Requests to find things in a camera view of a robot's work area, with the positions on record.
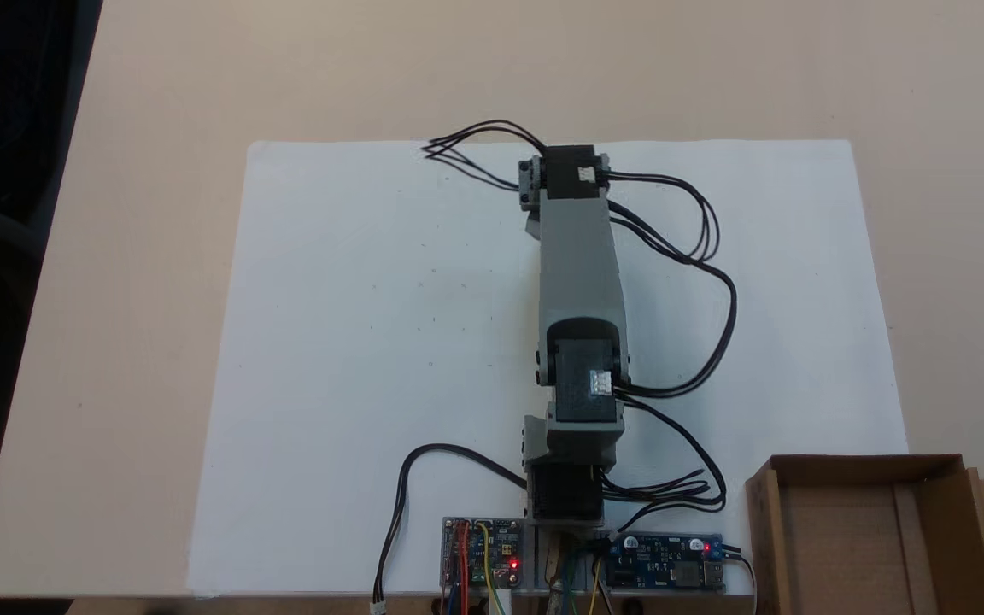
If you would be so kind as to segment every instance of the blue circuit board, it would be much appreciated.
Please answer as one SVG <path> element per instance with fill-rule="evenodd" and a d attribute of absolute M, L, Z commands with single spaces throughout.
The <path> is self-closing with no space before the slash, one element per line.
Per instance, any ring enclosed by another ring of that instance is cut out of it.
<path fill-rule="evenodd" d="M 614 589 L 723 591 L 723 537 L 619 536 L 602 560 L 602 576 Z"/>

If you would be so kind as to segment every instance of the red wire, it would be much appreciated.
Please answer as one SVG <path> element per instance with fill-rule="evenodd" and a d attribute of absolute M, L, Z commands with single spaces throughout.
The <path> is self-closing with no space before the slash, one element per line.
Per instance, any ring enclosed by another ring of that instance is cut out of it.
<path fill-rule="evenodd" d="M 469 522 L 462 522 L 460 548 L 458 548 L 458 558 L 461 560 L 461 615 L 469 612 Z"/>

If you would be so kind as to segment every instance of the black cable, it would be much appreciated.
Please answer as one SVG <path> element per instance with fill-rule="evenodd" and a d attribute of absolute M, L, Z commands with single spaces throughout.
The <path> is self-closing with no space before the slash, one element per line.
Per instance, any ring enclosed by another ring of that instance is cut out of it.
<path fill-rule="evenodd" d="M 539 153 L 543 153 L 547 148 L 547 145 L 532 135 L 530 130 L 524 129 L 522 126 L 515 124 L 515 122 L 508 120 L 486 120 L 462 128 L 457 132 L 452 132 L 450 135 L 431 139 L 427 141 L 426 145 L 421 147 L 421 151 L 425 153 L 427 160 L 446 164 L 448 167 L 468 176 L 468 178 L 476 179 L 478 182 L 484 182 L 489 186 L 499 188 L 499 190 L 518 190 L 518 184 L 508 182 L 507 179 L 499 178 L 499 176 L 494 175 L 492 172 L 485 170 L 484 167 L 480 167 L 473 160 L 470 160 L 468 156 L 462 155 L 461 152 L 454 150 L 462 141 L 473 135 L 479 135 L 481 132 L 504 132 L 507 135 L 519 137 L 519 139 L 526 141 L 526 143 L 534 145 L 534 148 Z M 472 172 L 467 171 L 464 167 L 468 167 Z"/>
<path fill-rule="evenodd" d="M 722 511 L 723 507 L 727 506 L 727 483 L 723 481 L 723 473 L 719 470 L 719 466 L 716 465 L 714 460 L 712 460 L 712 457 L 708 454 L 706 449 L 702 447 L 698 441 L 696 441 L 694 435 L 691 435 L 686 428 L 678 424 L 678 421 L 675 421 L 671 417 L 661 413 L 652 406 L 645 404 L 644 401 L 636 400 L 635 398 L 629 397 L 629 395 L 624 393 L 617 393 L 617 398 L 623 402 L 625 406 L 644 410 L 645 413 L 649 413 L 649 415 L 663 421 L 664 424 L 667 424 L 668 427 L 671 427 L 673 430 L 678 432 L 679 435 L 684 437 L 687 443 L 690 444 L 690 447 L 694 449 L 697 455 L 699 455 L 700 460 L 702 460 L 704 465 L 708 468 L 708 472 L 712 475 L 713 480 L 716 483 L 716 490 L 718 491 L 717 495 L 712 495 L 712 497 L 702 497 L 704 491 L 701 491 L 700 493 L 694 493 L 693 495 L 671 494 L 667 495 L 667 497 L 652 498 L 651 500 L 644 497 L 644 495 L 649 495 L 648 493 L 645 493 L 641 496 L 641 499 L 637 501 L 648 501 L 648 505 L 641 507 L 639 511 L 636 511 L 636 514 L 633 514 L 632 517 L 629 518 L 629 521 L 622 524 L 620 528 L 618 528 L 618 533 L 624 532 L 633 523 L 640 521 L 641 518 L 645 517 L 645 515 L 658 513 L 660 510 L 671 510 L 676 509 L 676 507 L 687 507 L 688 509 L 699 510 L 703 513 L 719 513 L 719 511 Z M 686 477 L 678 480 L 698 476 L 699 474 L 699 472 L 690 472 L 690 474 Z"/>
<path fill-rule="evenodd" d="M 713 353 L 708 357 L 706 363 L 700 368 L 699 372 L 694 374 L 693 377 L 689 378 L 686 382 L 679 385 L 669 386 L 669 388 L 654 389 L 648 388 L 648 386 L 640 386 L 639 384 L 631 384 L 626 382 L 618 382 L 617 390 L 620 392 L 629 393 L 639 397 L 649 397 L 649 398 L 671 398 L 678 397 L 681 395 L 686 395 L 687 393 L 696 390 L 704 384 L 708 377 L 714 373 L 716 367 L 719 366 L 719 361 L 723 358 L 723 354 L 726 353 L 727 347 L 730 344 L 731 335 L 735 331 L 735 318 L 738 315 L 738 291 L 735 290 L 735 283 L 731 280 L 731 277 L 723 270 L 708 265 L 705 261 L 695 260 L 694 258 L 688 257 L 687 254 L 680 252 L 675 246 L 671 245 L 663 235 L 660 235 L 655 229 L 653 229 L 647 222 L 645 222 L 640 215 L 633 214 L 629 208 L 620 205 L 620 203 L 609 202 L 610 213 L 621 215 L 623 218 L 610 218 L 610 222 L 614 225 L 624 226 L 629 229 L 639 237 L 645 245 L 649 248 L 656 250 L 663 256 L 671 258 L 671 260 L 680 262 L 680 264 L 695 267 L 696 269 L 702 270 L 702 272 L 708 273 L 719 280 L 722 281 L 723 285 L 726 285 L 727 291 L 730 294 L 730 303 L 728 304 L 727 320 L 723 324 L 723 331 L 719 340 L 716 343 L 716 347 Z"/>
<path fill-rule="evenodd" d="M 386 541 L 382 545 L 382 555 L 378 557 L 378 573 L 374 577 L 374 589 L 371 592 L 371 601 L 380 602 L 383 596 L 383 573 L 386 568 L 386 559 L 390 556 L 390 546 L 394 544 L 394 538 L 397 537 L 397 531 L 400 529 L 401 525 L 401 515 L 405 513 L 405 500 L 407 498 L 407 491 L 409 490 L 409 471 L 413 469 L 413 463 L 421 455 L 429 453 L 432 451 L 442 451 L 446 453 L 453 453 L 454 455 L 461 456 L 461 458 L 466 458 L 477 462 L 480 465 L 489 468 L 492 472 L 496 472 L 503 478 L 511 480 L 515 485 L 526 489 L 526 479 L 515 474 L 515 472 L 509 471 L 506 467 L 495 463 L 494 460 L 485 458 L 484 455 L 473 451 L 471 448 L 458 447 L 457 444 L 442 444 L 433 443 L 425 444 L 423 447 L 417 447 L 414 451 L 409 453 L 405 458 L 405 462 L 401 463 L 401 471 L 397 478 L 397 499 L 394 502 L 394 515 L 389 522 L 389 530 L 386 532 Z"/>
<path fill-rule="evenodd" d="M 698 261 L 709 261 L 719 250 L 719 218 L 716 217 L 716 210 L 704 195 L 700 194 L 696 188 L 687 182 L 686 179 L 672 178 L 670 175 L 658 175 L 653 173 L 621 173 L 618 171 L 608 171 L 602 173 L 602 178 L 612 180 L 612 182 L 642 182 L 648 184 L 664 184 L 675 186 L 680 190 L 686 191 L 696 200 L 700 208 L 700 236 L 698 244 L 694 249 L 688 251 L 688 256 L 694 257 L 696 250 L 704 246 L 704 252 Z"/>
<path fill-rule="evenodd" d="M 754 592 L 753 593 L 753 597 L 751 598 L 751 600 L 753 600 L 753 610 L 751 612 L 753 612 L 753 614 L 757 614 L 757 612 L 758 612 L 758 578 L 754 576 L 754 567 L 753 567 L 753 564 L 750 564 L 750 560 L 749 559 L 747 559 L 747 558 L 742 557 L 741 555 L 739 555 L 739 549 L 735 549 L 734 552 L 731 552 L 731 550 L 728 550 L 728 549 L 731 549 L 731 548 L 728 548 L 727 545 L 723 545 L 723 548 L 725 548 L 725 550 L 723 551 L 723 559 L 730 559 L 730 560 L 733 560 L 733 561 L 739 561 L 739 563 L 742 563 L 743 565 L 746 566 L 747 572 L 750 573 L 750 584 L 751 584 L 751 587 L 753 587 L 753 592 Z"/>

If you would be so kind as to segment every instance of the circuit board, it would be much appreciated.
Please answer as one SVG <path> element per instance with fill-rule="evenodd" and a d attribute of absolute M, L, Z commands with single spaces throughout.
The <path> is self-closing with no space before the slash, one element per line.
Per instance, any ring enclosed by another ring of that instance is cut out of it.
<path fill-rule="evenodd" d="M 465 545 L 461 552 L 466 557 L 469 583 L 484 586 L 484 532 L 481 525 L 489 529 L 492 547 L 489 569 L 492 570 L 493 587 L 517 587 L 523 580 L 523 520 L 520 518 L 443 518 L 440 579 L 443 583 L 457 583 L 462 564 L 458 553 Z"/>
<path fill-rule="evenodd" d="M 602 575 L 610 588 L 723 591 L 723 538 L 719 534 L 620 536 Z"/>

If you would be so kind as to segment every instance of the wire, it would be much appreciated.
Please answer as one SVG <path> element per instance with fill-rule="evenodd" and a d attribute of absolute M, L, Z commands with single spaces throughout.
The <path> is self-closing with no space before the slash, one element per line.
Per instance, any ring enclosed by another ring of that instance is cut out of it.
<path fill-rule="evenodd" d="M 598 591 L 602 594 L 602 602 L 606 603 L 606 612 L 608 612 L 608 615 L 616 615 L 613 612 L 613 603 L 610 600 L 610 592 L 606 591 L 606 584 L 602 581 L 601 577 L 598 579 Z"/>
<path fill-rule="evenodd" d="M 750 584 L 751 587 L 753 587 L 753 594 L 751 595 L 753 596 L 753 600 L 754 600 L 753 611 L 750 611 L 750 613 L 752 615 L 758 615 L 758 578 L 754 576 L 754 567 L 753 565 L 750 564 L 750 560 L 745 557 L 742 557 L 738 553 L 728 553 L 728 552 L 723 553 L 723 559 L 740 561 L 743 565 L 746 566 L 747 572 L 750 572 Z"/>
<path fill-rule="evenodd" d="M 444 444 L 444 443 L 433 443 L 425 444 L 422 447 L 417 447 L 407 455 L 405 460 L 401 463 L 401 471 L 397 478 L 397 498 L 394 502 L 394 513 L 393 518 L 389 522 L 389 530 L 386 532 L 386 540 L 383 541 L 382 545 L 382 555 L 378 557 L 378 572 L 375 573 L 374 577 L 374 588 L 371 592 L 371 603 L 379 603 L 385 600 L 385 595 L 383 592 L 383 576 L 385 575 L 386 560 L 390 557 L 390 546 L 393 546 L 394 540 L 397 537 L 398 530 L 401 526 L 401 518 L 405 514 L 405 501 L 407 499 L 407 483 L 409 483 L 409 472 L 413 469 L 413 463 L 415 460 L 420 458 L 421 455 L 429 453 L 432 451 L 441 451 L 446 453 L 452 453 L 454 455 L 461 456 L 461 458 L 466 458 L 473 460 L 484 467 L 489 468 L 495 474 L 511 480 L 512 483 L 519 486 L 520 488 L 526 489 L 526 479 L 522 476 L 516 475 L 515 472 L 509 471 L 506 467 L 495 463 L 494 460 L 485 458 L 484 455 L 473 451 L 471 448 L 458 447 L 457 444 Z"/>
<path fill-rule="evenodd" d="M 700 208 L 700 235 L 698 237 L 698 242 L 688 252 L 688 256 L 694 258 L 694 254 L 698 252 L 699 249 L 703 248 L 703 252 L 700 253 L 699 257 L 695 257 L 699 261 L 709 261 L 712 257 L 716 256 L 716 252 L 719 250 L 719 218 L 716 217 L 716 210 L 712 207 L 712 204 L 708 202 L 708 199 L 704 195 L 700 194 L 696 188 L 687 182 L 686 179 L 672 178 L 670 175 L 659 175 L 653 173 L 621 173 L 618 171 L 606 171 L 602 173 L 602 178 L 611 180 L 612 182 L 642 182 L 648 184 L 665 184 L 668 186 L 675 186 L 681 188 L 688 192 L 692 196 Z"/>
<path fill-rule="evenodd" d="M 469 522 L 462 522 L 461 529 L 462 549 L 458 552 L 461 559 L 461 615 L 469 614 Z"/>
<path fill-rule="evenodd" d="M 458 591 L 458 585 L 450 585 L 450 599 L 446 602 L 446 612 L 444 615 L 454 615 L 454 595 Z"/>
<path fill-rule="evenodd" d="M 707 493 L 707 483 L 701 482 L 700 480 L 695 480 L 692 483 L 686 483 L 689 478 L 694 478 L 702 474 L 702 471 L 692 471 L 686 476 L 671 480 L 668 483 L 661 483 L 660 485 L 649 485 L 645 487 L 632 488 L 632 487 L 618 487 L 613 485 L 608 478 L 604 477 L 602 482 L 606 485 L 608 490 L 616 490 L 614 493 L 621 495 L 623 499 L 620 501 L 640 501 L 647 502 L 647 505 L 641 507 L 640 510 L 633 514 L 629 521 L 617 529 L 618 533 L 624 532 L 633 523 L 640 521 L 645 515 L 651 513 L 658 513 L 660 510 L 671 510 L 677 509 L 677 507 L 686 507 L 687 509 L 699 510 L 703 513 L 719 513 L 723 510 L 723 507 L 727 506 L 727 483 L 723 480 L 723 472 L 719 470 L 719 466 L 716 462 L 712 460 L 712 457 L 708 454 L 708 451 L 698 441 L 696 441 L 694 435 L 688 432 L 688 430 L 682 425 L 675 421 L 671 417 L 668 417 L 659 410 L 645 404 L 644 401 L 637 400 L 634 397 L 629 397 L 625 393 L 616 393 L 618 400 L 624 403 L 626 407 L 636 408 L 644 410 L 645 413 L 654 416 L 655 418 L 663 421 L 668 427 L 679 433 L 680 436 L 686 439 L 690 447 L 694 449 L 697 455 L 699 455 L 700 460 L 704 462 L 704 465 L 708 468 L 708 472 L 712 475 L 714 482 L 716 483 L 717 495 L 712 495 L 712 497 L 704 497 L 703 494 Z M 702 485 L 696 485 L 697 483 L 704 483 L 704 489 L 702 490 Z M 675 488 L 671 490 L 657 490 L 657 487 L 673 485 Z M 694 485 L 691 489 L 686 489 L 686 486 Z"/>
<path fill-rule="evenodd" d="M 590 588 L 590 608 L 587 615 L 595 615 L 595 599 L 598 598 L 598 576 L 602 573 L 602 558 L 594 558 L 594 587 Z"/>
<path fill-rule="evenodd" d="M 481 531 L 484 532 L 484 583 L 488 584 L 489 596 L 495 600 L 496 610 L 500 611 L 500 615 L 507 615 L 503 611 L 503 604 L 500 603 L 500 596 L 496 594 L 495 588 L 492 587 L 492 567 L 489 565 L 489 550 L 492 548 L 492 537 L 489 536 L 488 525 L 483 523 L 477 523 L 481 526 Z"/>
<path fill-rule="evenodd" d="M 718 342 L 716 343 L 715 349 L 712 354 L 706 360 L 706 363 L 700 368 L 699 372 L 694 374 L 693 377 L 689 378 L 686 382 L 679 385 L 668 386 L 668 388 L 654 389 L 648 388 L 648 386 L 640 386 L 637 384 L 632 384 L 628 382 L 617 382 L 616 389 L 618 392 L 628 393 L 630 395 L 635 395 L 637 397 L 647 397 L 656 398 L 656 400 L 668 400 L 671 397 L 679 397 L 686 395 L 687 393 L 694 392 L 702 384 L 704 384 L 708 378 L 716 371 L 716 367 L 719 366 L 719 362 L 723 358 L 723 355 L 727 353 L 727 347 L 731 342 L 731 335 L 735 331 L 735 318 L 738 315 L 738 291 L 735 290 L 735 283 L 731 280 L 731 277 L 723 270 L 708 265 L 705 261 L 695 260 L 690 256 L 687 256 L 675 246 L 671 245 L 663 235 L 660 235 L 655 229 L 653 229 L 647 222 L 645 222 L 639 215 L 633 214 L 629 208 L 620 205 L 620 203 L 609 202 L 610 213 L 621 215 L 621 218 L 610 218 L 610 222 L 614 225 L 624 226 L 629 229 L 639 237 L 645 245 L 649 248 L 656 250 L 663 256 L 671 258 L 671 260 L 680 262 L 680 264 L 688 265 L 691 267 L 698 268 L 702 272 L 708 273 L 718 280 L 721 280 L 723 285 L 726 285 L 727 291 L 730 295 L 730 301 L 727 308 L 727 319 L 725 324 L 723 324 L 723 331 L 721 336 L 719 336 Z"/>
<path fill-rule="evenodd" d="M 499 178 L 499 176 L 492 174 L 492 172 L 485 170 L 484 167 L 480 167 L 479 164 L 470 160 L 468 156 L 462 155 L 461 152 L 454 150 L 462 141 L 473 135 L 479 135 L 481 132 L 504 132 L 507 135 L 519 137 L 519 139 L 526 141 L 526 143 L 534 145 L 538 153 L 544 153 L 547 148 L 547 145 L 535 137 L 534 133 L 515 124 L 515 122 L 508 120 L 486 120 L 462 128 L 457 132 L 452 132 L 450 135 L 431 139 L 427 141 L 426 145 L 421 147 L 421 151 L 425 153 L 427 160 L 448 165 L 448 167 L 461 172 L 465 176 L 468 176 L 468 178 L 476 179 L 478 182 L 484 182 L 489 186 L 499 188 L 499 190 L 518 190 L 518 184 Z"/>

